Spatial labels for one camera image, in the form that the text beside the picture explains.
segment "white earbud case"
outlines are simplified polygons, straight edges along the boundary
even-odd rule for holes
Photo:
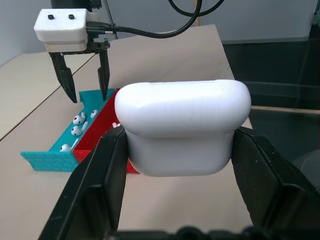
[[[135,83],[115,98],[132,165],[157,177],[222,170],[250,108],[247,87],[235,80]]]

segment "teal brick wall pattern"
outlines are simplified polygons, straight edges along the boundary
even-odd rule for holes
[[[87,129],[90,127],[93,121],[90,118],[91,111],[97,109],[99,114],[101,109],[104,107],[104,105],[107,103],[114,92],[114,88],[108,89],[105,102],[102,99],[100,90],[89,90],[80,92],[80,99],[84,105],[84,109],[82,109],[81,112],[86,113],[86,121],[89,122]],[[67,127],[67,129],[62,133],[62,135],[54,143],[49,151],[22,151],[20,153],[21,156],[30,163],[35,171],[71,173],[79,163],[72,151],[60,152],[60,147],[63,144],[69,144],[70,146],[72,146],[77,138],[80,139],[84,135],[82,134],[81,136],[72,136],[71,128],[73,126],[73,123],[71,123]]]
[[[72,152],[22,151],[21,156],[35,171],[71,173],[78,165]]]

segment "beige table surface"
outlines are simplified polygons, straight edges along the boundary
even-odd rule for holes
[[[141,81],[233,79],[214,25],[190,28],[171,39],[115,40],[109,50],[111,87]],[[94,56],[75,74],[78,89],[98,88]],[[70,173],[36,172],[20,151],[45,151],[82,109],[60,87],[0,141],[1,239],[35,240]],[[251,127],[247,120],[244,124]],[[120,229],[176,231],[194,225],[207,231],[240,231],[251,224],[231,162],[199,177],[127,176]]]
[[[75,73],[93,54],[68,55]],[[26,53],[0,67],[0,139],[60,86],[47,52]]]

